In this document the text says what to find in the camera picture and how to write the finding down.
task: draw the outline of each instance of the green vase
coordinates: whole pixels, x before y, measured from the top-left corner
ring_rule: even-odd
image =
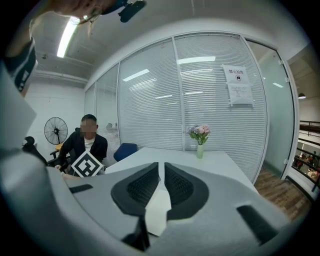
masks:
[[[201,159],[204,156],[204,145],[198,145],[196,149],[196,156]]]

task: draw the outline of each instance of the standing fan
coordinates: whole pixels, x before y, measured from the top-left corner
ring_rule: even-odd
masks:
[[[61,118],[52,117],[44,126],[44,136],[53,145],[63,143],[68,136],[68,127]]]

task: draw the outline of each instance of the wooden floor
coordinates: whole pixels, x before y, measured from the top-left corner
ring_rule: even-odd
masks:
[[[309,199],[289,180],[281,180],[262,167],[254,187],[265,199],[276,205],[290,220],[304,216],[311,208]]]

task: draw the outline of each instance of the black jacket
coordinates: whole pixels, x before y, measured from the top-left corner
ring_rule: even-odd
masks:
[[[81,156],[83,152],[86,151],[85,148],[85,139],[79,131],[75,131],[70,135],[70,137],[63,143],[60,153],[59,153],[59,165],[63,165],[66,161],[67,154],[74,149],[75,159]],[[99,161],[107,156],[108,142],[107,140],[100,136],[96,135],[94,143],[91,147],[90,153]]]

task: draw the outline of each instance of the pink flower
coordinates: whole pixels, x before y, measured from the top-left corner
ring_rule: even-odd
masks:
[[[202,125],[198,127],[198,131],[199,131],[200,134],[204,134],[205,133],[205,129],[204,129],[204,127]]]
[[[210,132],[210,127],[209,125],[203,125],[203,129],[205,133],[209,133]]]

